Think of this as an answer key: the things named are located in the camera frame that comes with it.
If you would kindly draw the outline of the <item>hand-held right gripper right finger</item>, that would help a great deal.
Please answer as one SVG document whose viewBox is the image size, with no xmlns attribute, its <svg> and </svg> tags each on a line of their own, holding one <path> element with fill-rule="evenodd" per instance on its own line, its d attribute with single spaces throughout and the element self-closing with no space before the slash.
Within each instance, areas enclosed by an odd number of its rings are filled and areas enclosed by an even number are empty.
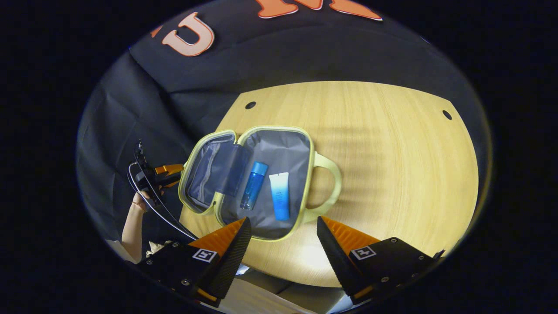
<svg viewBox="0 0 558 314">
<path fill-rule="evenodd" d="M 445 250 L 429 256 L 398 237 L 378 240 L 325 216 L 317 237 L 353 304 L 385 300 L 431 270 Z"/>
</svg>

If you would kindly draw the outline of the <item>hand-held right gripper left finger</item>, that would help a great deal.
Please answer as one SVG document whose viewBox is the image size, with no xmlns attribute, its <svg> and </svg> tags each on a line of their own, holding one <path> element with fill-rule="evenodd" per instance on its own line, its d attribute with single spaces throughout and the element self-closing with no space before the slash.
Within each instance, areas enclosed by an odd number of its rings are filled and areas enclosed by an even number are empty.
<svg viewBox="0 0 558 314">
<path fill-rule="evenodd" d="M 167 244 L 140 262 L 138 270 L 181 298 L 218 307 L 251 238 L 251 221 L 244 217 L 189 244 Z"/>
</svg>

